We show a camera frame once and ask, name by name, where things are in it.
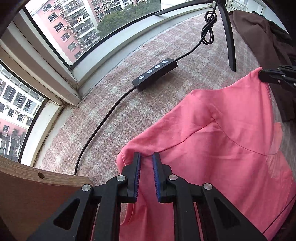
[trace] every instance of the apartment building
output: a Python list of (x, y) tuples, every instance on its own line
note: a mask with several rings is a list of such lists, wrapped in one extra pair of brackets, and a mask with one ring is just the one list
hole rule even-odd
[(0, 65), (0, 155), (18, 160), (26, 133), (43, 101)]

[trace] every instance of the glass pane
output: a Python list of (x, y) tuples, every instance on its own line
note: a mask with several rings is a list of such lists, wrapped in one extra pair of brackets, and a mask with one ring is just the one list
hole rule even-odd
[(0, 155), (18, 161), (30, 124), (44, 98), (0, 65)]
[(45, 37), (72, 65), (100, 39), (119, 27), (186, 0), (31, 0), (26, 8)]

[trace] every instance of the pink shirt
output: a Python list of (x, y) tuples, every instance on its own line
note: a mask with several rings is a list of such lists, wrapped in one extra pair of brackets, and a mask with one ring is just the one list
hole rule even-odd
[[(173, 205), (157, 202), (151, 155), (189, 183), (212, 183), (261, 232), (296, 193), (280, 151), (282, 130), (274, 123), (269, 86), (260, 68), (220, 90), (193, 90), (156, 124), (118, 154), (121, 171), (142, 154), (139, 196), (128, 204), (120, 241), (173, 241)], [(293, 204), (265, 233), (279, 230)]]

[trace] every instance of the black clamp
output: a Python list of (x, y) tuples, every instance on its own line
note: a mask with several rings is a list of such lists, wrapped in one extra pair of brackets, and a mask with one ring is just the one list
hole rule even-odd
[(265, 236), (212, 184), (188, 183), (153, 155), (156, 196), (173, 203), (175, 241), (200, 241), (194, 203), (197, 204), (204, 241), (267, 241)]
[(296, 94), (296, 66), (280, 65), (277, 69), (263, 69), (258, 74), (265, 83), (278, 84)]

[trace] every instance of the carpet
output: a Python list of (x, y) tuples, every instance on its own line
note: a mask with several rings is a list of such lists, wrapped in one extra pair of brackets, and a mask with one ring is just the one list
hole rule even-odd
[[(185, 20), (150, 39), (119, 63), (74, 108), (46, 151), (40, 168), (73, 174), (87, 139), (113, 104), (133, 87), (132, 80), (155, 63), (177, 58), (191, 50), (200, 40), (204, 24), (204, 14)], [(89, 177), (94, 185), (105, 183), (118, 174), (115, 160), (122, 147), (168, 113), (193, 89), (220, 89), (259, 67), (255, 56), (233, 28), (237, 71), (232, 72), (219, 12), (213, 31), (213, 44), (201, 44), (178, 61), (178, 68), (145, 91), (132, 92), (120, 103), (86, 149), (78, 175)]]

